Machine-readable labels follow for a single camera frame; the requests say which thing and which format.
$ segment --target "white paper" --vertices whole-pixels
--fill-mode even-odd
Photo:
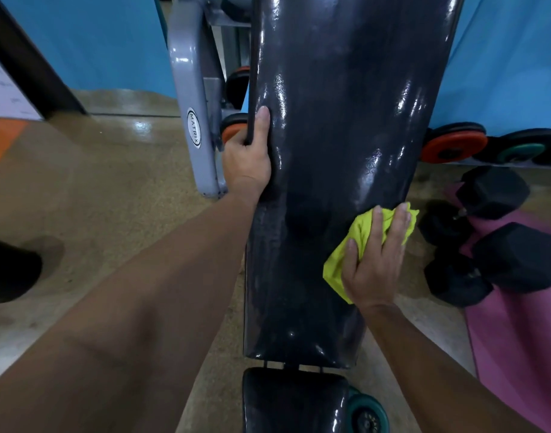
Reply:
[[[42,120],[41,115],[21,92],[0,64],[0,117]]]

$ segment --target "person's right arm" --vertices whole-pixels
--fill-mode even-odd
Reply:
[[[381,209],[373,211],[372,231],[363,258],[347,244],[342,278],[369,330],[387,358],[423,432],[538,433],[468,371],[407,320],[394,304],[409,223],[407,207],[396,214],[381,244]]]

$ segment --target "person's left arm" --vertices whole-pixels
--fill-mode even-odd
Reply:
[[[233,294],[271,168],[261,108],[229,193],[101,282],[0,377],[0,432],[173,432]]]

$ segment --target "forearm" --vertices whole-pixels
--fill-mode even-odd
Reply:
[[[0,431],[173,431],[254,209],[227,195],[99,284],[0,378]]]
[[[363,311],[424,432],[540,432],[430,341],[396,306]]]

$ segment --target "hand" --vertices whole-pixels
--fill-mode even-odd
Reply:
[[[380,207],[375,207],[372,230],[359,263],[357,243],[353,239],[348,240],[342,266],[342,281],[347,296],[360,311],[394,303],[404,254],[403,240],[410,219],[407,205],[399,205],[386,242],[382,246],[383,214]]]
[[[240,130],[226,144],[223,151],[223,174],[230,193],[257,203],[271,176],[267,155],[267,133],[270,130],[270,112],[262,106],[255,115],[253,141],[245,146],[247,130]]]

